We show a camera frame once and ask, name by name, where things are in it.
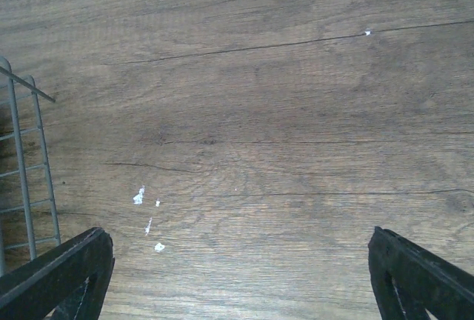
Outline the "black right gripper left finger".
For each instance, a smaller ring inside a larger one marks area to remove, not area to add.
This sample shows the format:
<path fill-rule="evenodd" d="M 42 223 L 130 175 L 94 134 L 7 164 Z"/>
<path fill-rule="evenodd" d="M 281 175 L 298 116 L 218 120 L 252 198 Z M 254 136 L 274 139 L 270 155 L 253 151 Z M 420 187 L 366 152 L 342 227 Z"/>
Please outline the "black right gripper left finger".
<path fill-rule="evenodd" d="M 1 277 L 2 319 L 97 319 L 115 258 L 100 227 Z"/>

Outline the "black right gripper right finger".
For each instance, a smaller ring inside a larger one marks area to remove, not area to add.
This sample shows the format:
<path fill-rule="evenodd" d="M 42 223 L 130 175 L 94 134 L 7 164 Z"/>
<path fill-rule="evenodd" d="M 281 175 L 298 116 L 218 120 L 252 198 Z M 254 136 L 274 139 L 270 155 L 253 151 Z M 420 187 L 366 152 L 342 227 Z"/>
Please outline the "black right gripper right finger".
<path fill-rule="evenodd" d="M 472 319 L 473 276 L 399 234 L 375 227 L 370 282 L 383 319 Z"/>

